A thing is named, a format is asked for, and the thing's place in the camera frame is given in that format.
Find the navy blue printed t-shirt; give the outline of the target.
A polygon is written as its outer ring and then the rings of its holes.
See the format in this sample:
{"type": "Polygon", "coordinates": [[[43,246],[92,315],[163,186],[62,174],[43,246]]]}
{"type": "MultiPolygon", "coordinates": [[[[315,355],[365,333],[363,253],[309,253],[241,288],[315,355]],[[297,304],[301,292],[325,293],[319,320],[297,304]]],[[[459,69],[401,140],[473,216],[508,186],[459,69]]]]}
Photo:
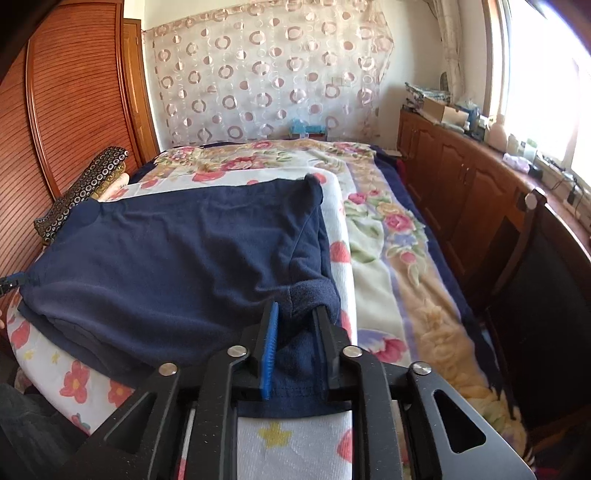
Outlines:
{"type": "Polygon", "coordinates": [[[318,178],[210,186],[76,206],[32,264],[19,312],[60,349],[140,386],[204,364],[279,307],[270,398],[255,418],[332,413],[311,312],[339,324],[318,178]]]}

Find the white red-flower bed sheet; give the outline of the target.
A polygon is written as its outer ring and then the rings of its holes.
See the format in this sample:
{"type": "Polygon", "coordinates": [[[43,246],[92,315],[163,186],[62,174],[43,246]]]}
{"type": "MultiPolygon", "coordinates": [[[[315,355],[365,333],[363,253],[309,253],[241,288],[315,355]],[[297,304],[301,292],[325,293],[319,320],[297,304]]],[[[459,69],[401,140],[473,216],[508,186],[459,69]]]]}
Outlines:
{"type": "MultiPolygon", "coordinates": [[[[329,241],[348,248],[342,189],[338,177],[314,167],[173,174],[142,180],[113,195],[122,201],[141,195],[211,186],[242,186],[274,179],[298,179],[314,174],[321,182],[329,241]]],[[[8,333],[18,363],[32,384],[60,415],[86,434],[93,433],[131,394],[55,346],[20,314],[18,293],[9,296],[8,333]]],[[[351,426],[348,413],[308,419],[238,421],[238,476],[242,479],[347,479],[351,468],[338,448],[351,426]]]]}

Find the floral beige blanket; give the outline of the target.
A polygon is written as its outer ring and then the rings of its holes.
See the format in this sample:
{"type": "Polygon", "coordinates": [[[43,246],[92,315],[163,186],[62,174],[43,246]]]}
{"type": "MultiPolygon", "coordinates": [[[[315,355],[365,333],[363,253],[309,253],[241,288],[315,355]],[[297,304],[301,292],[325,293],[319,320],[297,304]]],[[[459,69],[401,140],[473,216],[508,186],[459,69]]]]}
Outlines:
{"type": "Polygon", "coordinates": [[[267,172],[310,168],[322,185],[338,181],[348,239],[332,239],[332,262],[353,272],[356,305],[346,320],[359,343],[385,363],[430,363],[517,451],[527,434],[508,404],[490,345],[481,336],[428,227],[394,192],[367,144],[315,140],[177,147],[137,178],[143,188],[192,176],[200,186],[237,172],[253,183],[267,172]]]}

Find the dark patterned folded quilt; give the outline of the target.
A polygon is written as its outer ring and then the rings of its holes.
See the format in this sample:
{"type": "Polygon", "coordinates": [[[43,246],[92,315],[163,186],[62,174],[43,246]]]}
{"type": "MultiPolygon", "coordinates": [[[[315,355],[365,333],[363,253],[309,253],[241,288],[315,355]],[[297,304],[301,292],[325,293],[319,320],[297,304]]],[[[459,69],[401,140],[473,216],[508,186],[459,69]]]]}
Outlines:
{"type": "Polygon", "coordinates": [[[97,199],[125,171],[128,152],[122,147],[111,146],[97,155],[69,189],[59,197],[33,226],[43,245],[53,242],[57,232],[67,220],[71,210],[90,198],[97,199]]]}

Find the dark wooden chair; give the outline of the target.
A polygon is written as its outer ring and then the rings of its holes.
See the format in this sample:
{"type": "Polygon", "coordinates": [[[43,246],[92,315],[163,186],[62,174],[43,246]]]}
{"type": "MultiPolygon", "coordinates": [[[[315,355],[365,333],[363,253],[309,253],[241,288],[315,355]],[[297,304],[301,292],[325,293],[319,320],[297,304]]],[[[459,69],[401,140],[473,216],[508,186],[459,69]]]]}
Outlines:
{"type": "Polygon", "coordinates": [[[540,190],[524,204],[486,319],[539,462],[574,472],[590,459],[590,255],[540,190]]]}

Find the wooden louvered wardrobe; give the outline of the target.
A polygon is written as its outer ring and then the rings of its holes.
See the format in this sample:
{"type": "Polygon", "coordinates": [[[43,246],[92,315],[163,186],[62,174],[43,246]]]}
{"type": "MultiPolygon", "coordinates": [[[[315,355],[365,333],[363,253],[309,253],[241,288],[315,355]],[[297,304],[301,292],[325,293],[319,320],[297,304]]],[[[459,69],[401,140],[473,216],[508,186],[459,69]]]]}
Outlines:
{"type": "Polygon", "coordinates": [[[124,64],[121,1],[60,1],[25,26],[1,81],[1,273],[41,250],[33,227],[103,149],[147,160],[135,128],[124,64]]]}

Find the wooden sideboard cabinet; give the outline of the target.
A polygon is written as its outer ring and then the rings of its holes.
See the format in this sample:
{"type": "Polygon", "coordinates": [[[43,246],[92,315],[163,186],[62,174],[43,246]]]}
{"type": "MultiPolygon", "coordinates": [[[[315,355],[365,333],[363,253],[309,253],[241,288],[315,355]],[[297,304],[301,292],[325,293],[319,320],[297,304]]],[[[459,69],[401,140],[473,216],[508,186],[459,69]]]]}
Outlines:
{"type": "Polygon", "coordinates": [[[538,191],[558,216],[562,242],[589,253],[590,235],[556,189],[502,161],[499,152],[403,108],[398,150],[406,185],[464,291],[492,288],[525,229],[525,197],[538,191]]]}

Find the white plastic bottle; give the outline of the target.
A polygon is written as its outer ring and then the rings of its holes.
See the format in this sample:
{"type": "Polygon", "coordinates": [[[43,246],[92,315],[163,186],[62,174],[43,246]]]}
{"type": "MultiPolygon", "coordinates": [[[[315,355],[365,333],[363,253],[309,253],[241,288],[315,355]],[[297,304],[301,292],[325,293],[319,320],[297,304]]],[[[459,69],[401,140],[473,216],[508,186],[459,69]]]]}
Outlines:
{"type": "Polygon", "coordinates": [[[501,153],[507,152],[508,134],[505,130],[505,116],[503,114],[499,113],[496,120],[490,125],[486,143],[501,153]]]}

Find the cardboard box on cabinet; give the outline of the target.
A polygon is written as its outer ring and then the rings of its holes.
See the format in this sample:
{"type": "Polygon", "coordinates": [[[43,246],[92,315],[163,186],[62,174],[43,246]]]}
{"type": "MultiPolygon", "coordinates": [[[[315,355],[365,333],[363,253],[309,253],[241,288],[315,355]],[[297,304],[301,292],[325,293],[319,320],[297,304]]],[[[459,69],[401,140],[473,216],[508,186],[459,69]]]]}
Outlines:
{"type": "Polygon", "coordinates": [[[459,127],[463,127],[469,119],[468,112],[448,106],[444,102],[430,97],[423,98],[421,111],[437,123],[447,123],[459,127]]]}

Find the sheer circle-pattern curtain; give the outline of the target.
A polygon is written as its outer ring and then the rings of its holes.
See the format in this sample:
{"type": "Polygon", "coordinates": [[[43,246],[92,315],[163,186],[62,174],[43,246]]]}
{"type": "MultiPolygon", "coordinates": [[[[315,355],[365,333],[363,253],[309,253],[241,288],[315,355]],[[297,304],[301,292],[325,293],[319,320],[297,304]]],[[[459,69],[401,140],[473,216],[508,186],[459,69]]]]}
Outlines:
{"type": "Polygon", "coordinates": [[[166,148],[379,133],[394,41],[376,1],[259,1],[211,9],[143,34],[147,82],[166,148]]]}

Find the blue box at headboard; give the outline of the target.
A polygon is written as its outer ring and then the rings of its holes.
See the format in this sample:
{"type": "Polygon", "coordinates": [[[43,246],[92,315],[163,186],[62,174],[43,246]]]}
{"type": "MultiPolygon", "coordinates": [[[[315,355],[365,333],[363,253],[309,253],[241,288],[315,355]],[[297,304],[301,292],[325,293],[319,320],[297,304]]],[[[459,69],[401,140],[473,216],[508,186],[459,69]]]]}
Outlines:
{"type": "Polygon", "coordinates": [[[322,125],[308,124],[308,122],[301,119],[294,119],[290,122],[288,134],[290,134],[291,139],[310,138],[325,141],[328,138],[327,127],[322,125]]]}

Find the stack of papers on cabinet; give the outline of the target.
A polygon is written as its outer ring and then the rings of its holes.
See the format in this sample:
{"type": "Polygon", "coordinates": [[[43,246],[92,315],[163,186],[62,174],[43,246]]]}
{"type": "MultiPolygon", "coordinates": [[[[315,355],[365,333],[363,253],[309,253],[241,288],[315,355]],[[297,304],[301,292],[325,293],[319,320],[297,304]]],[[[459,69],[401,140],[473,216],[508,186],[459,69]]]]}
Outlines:
{"type": "Polygon", "coordinates": [[[405,83],[406,91],[411,94],[418,101],[425,98],[449,104],[452,100],[451,94],[445,90],[423,88],[409,82],[405,83]]]}

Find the beige window curtain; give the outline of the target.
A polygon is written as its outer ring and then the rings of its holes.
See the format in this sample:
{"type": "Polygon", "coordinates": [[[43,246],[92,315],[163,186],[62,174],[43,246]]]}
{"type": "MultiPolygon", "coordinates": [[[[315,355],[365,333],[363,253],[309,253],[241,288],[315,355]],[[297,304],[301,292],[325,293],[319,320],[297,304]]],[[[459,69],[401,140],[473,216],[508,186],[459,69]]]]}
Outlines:
{"type": "Polygon", "coordinates": [[[432,0],[427,4],[437,19],[443,44],[443,55],[451,98],[458,102],[465,94],[465,75],[462,61],[463,29],[458,0],[432,0]]]}

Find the window with wooden frame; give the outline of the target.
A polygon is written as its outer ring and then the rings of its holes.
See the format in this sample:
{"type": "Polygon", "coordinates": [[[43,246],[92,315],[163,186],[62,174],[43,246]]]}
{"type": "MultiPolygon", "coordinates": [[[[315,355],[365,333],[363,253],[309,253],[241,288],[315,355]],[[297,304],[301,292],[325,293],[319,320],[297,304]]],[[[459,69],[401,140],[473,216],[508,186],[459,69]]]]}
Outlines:
{"type": "Polygon", "coordinates": [[[485,1],[495,103],[509,135],[590,183],[590,52],[548,1],[485,1]]]}

